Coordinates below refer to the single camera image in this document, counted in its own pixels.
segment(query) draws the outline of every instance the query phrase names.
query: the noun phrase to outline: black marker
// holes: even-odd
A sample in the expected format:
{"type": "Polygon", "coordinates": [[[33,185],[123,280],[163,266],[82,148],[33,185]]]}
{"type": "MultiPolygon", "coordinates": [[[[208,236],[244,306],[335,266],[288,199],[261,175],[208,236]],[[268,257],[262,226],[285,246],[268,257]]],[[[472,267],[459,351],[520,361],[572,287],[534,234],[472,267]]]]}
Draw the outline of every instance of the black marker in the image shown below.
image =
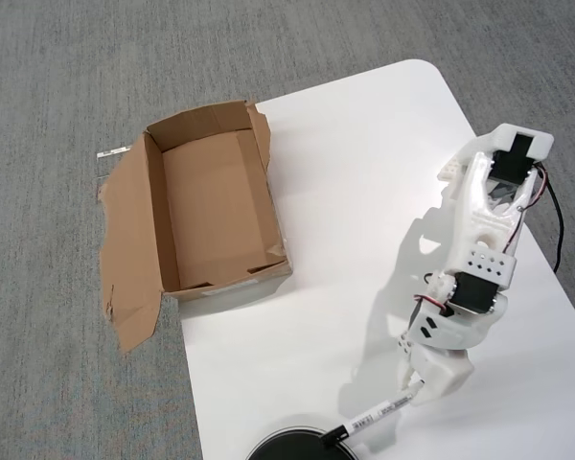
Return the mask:
{"type": "Polygon", "coordinates": [[[324,446],[328,448],[336,446],[341,441],[349,438],[352,434],[358,433],[391,413],[396,412],[401,407],[405,407],[413,398],[415,398],[415,395],[418,394],[418,391],[420,391],[423,386],[423,381],[416,381],[409,385],[406,390],[402,391],[398,398],[384,401],[353,418],[345,425],[338,426],[337,428],[328,431],[326,434],[323,434],[321,437],[322,443],[324,443],[324,446]]]}

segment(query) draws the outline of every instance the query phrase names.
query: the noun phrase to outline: sticker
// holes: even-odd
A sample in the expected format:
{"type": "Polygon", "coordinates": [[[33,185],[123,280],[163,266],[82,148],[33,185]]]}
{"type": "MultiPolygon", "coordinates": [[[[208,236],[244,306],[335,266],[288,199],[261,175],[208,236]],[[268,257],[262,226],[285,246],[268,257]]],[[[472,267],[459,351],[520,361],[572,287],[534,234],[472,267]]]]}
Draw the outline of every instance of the sticker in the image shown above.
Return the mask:
{"type": "Polygon", "coordinates": [[[207,290],[206,292],[200,292],[202,295],[215,295],[215,294],[221,294],[222,292],[225,292],[227,290],[232,290],[232,289],[236,289],[236,288],[242,288],[244,286],[250,286],[250,285],[255,285],[256,283],[258,283],[258,280],[247,280],[247,281],[243,281],[241,283],[236,283],[235,285],[231,285],[231,286],[226,286],[226,287],[220,287],[219,289],[214,289],[214,290],[207,290]]]}
{"type": "Polygon", "coordinates": [[[125,146],[119,147],[118,149],[101,151],[100,153],[96,153],[96,159],[105,158],[106,156],[117,155],[118,153],[124,153],[132,148],[132,146],[125,146]]]}

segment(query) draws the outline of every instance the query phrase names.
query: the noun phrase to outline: torn cardboard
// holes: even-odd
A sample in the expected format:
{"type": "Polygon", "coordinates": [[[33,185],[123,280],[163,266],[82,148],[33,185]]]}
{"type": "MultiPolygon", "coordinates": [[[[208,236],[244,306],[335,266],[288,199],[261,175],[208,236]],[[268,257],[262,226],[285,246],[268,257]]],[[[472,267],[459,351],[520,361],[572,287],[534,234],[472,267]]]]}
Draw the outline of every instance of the torn cardboard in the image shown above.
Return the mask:
{"type": "Polygon", "coordinates": [[[290,273],[255,105],[219,103],[149,126],[101,191],[103,308],[120,346],[153,335],[162,294],[192,300],[290,273]]]}

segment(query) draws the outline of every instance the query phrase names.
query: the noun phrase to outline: white label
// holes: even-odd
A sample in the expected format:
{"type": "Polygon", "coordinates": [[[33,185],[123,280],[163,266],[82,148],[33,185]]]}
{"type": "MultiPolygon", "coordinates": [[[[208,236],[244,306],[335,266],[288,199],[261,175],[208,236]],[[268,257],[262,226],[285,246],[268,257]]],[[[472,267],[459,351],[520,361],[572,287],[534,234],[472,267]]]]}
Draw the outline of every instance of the white label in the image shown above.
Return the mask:
{"type": "Polygon", "coordinates": [[[243,286],[255,285],[256,283],[258,283],[258,280],[247,280],[247,281],[243,281],[243,282],[241,282],[241,283],[236,283],[235,285],[226,286],[226,287],[220,287],[219,289],[207,290],[206,292],[200,292],[200,293],[201,293],[202,295],[221,294],[222,292],[225,292],[226,290],[232,290],[232,289],[236,289],[236,288],[242,288],[243,286]]]}

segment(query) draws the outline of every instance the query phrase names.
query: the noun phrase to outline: gray carpet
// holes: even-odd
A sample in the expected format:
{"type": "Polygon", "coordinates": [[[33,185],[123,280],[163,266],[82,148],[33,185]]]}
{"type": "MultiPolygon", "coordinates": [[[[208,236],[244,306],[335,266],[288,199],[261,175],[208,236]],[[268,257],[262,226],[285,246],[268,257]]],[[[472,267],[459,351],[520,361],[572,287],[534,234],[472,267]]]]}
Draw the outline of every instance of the gray carpet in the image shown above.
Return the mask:
{"type": "MultiPolygon", "coordinates": [[[[555,134],[575,305],[575,0],[0,2],[0,459],[201,458],[177,305],[126,357],[101,315],[96,151],[406,58],[439,67],[477,132],[555,134]]],[[[547,197],[528,223],[553,262],[547,197]]]]}

